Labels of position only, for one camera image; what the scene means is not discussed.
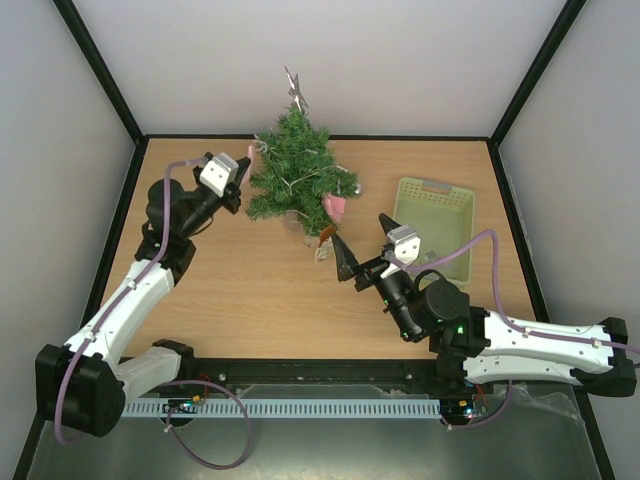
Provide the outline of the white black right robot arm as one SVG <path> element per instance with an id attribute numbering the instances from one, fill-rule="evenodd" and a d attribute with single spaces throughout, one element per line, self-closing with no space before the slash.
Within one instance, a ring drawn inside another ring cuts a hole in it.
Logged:
<path id="1" fill-rule="evenodd" d="M 453 253 L 417 265 L 421 239 L 415 229 L 382 214 L 386 234 L 381 253 L 359 262 L 339 235 L 333 235 L 339 281 L 353 281 L 357 291 L 373 287 L 399 329 L 402 340 L 428 340 L 436 354 L 436 379 L 455 392 L 473 385 L 501 381 L 559 382 L 601 397 L 635 394 L 638 363 L 629 358 L 624 320 L 609 317 L 597 324 L 569 326 L 526 321 L 506 315 L 499 293 L 498 268 L 491 268 L 492 310 L 472 305 L 439 270 L 468 252 L 481 239 L 492 241 L 492 259 L 499 259 L 498 237 L 484 230 Z"/>

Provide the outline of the silver star ornament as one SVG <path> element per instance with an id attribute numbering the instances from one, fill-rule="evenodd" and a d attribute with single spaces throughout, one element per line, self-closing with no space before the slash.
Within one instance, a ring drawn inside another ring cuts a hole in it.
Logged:
<path id="1" fill-rule="evenodd" d="M 293 104 L 298 108 L 298 110 L 304 112 L 308 108 L 308 104 L 300 90 L 299 76 L 297 74 L 292 74 L 287 67 L 284 67 L 284 69 L 289 83 L 288 94 L 292 98 Z"/>

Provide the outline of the pink felt bow ornament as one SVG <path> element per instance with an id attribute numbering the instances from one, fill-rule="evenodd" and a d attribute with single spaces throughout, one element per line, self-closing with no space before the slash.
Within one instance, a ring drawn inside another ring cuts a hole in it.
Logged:
<path id="1" fill-rule="evenodd" d="M 346 208 L 346 199 L 344 197 L 328 193 L 324 196 L 322 205 L 333 223 L 340 224 L 342 222 Z"/>

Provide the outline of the snowman ornament brown hat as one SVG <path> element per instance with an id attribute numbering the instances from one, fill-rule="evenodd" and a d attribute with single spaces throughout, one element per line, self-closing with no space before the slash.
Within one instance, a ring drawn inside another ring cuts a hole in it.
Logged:
<path id="1" fill-rule="evenodd" d="M 335 226 L 327 226 L 324 228 L 318 237 L 318 244 L 314 254 L 314 260 L 316 262 L 324 261 L 328 258 L 329 253 L 333 249 L 332 236 L 337 232 Z"/>

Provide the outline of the green perforated plastic basket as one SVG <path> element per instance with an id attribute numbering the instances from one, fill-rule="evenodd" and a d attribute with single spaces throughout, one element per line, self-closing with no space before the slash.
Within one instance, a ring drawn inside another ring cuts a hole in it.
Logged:
<path id="1" fill-rule="evenodd" d="M 416 266 L 435 251 L 446 256 L 474 237 L 475 193 L 466 188 L 411 177 L 400 179 L 392 218 L 414 228 L 420 239 Z"/>

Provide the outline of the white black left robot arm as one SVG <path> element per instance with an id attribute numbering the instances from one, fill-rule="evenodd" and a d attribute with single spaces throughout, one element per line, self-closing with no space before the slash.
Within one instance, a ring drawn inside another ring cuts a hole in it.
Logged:
<path id="1" fill-rule="evenodd" d="M 106 435 L 127 404 L 178 377 L 190 347 L 161 341 L 128 361 L 124 350 L 188 270 L 193 236 L 220 209 L 238 212 L 251 162 L 205 153 L 170 163 L 149 188 L 142 240 L 120 285 L 63 345 L 47 344 L 36 356 L 37 411 L 52 422 L 60 444 L 74 440 L 66 429 Z"/>

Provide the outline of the silver merry christmas sign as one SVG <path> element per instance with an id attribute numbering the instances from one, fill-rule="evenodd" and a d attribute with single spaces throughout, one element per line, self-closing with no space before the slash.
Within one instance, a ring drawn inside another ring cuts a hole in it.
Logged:
<path id="1" fill-rule="evenodd" d="M 456 271 L 458 269 L 458 258 L 449 258 L 448 256 L 442 257 L 436 254 L 435 251 L 427 252 L 423 257 L 423 264 L 429 268 L 444 269 L 449 271 Z"/>

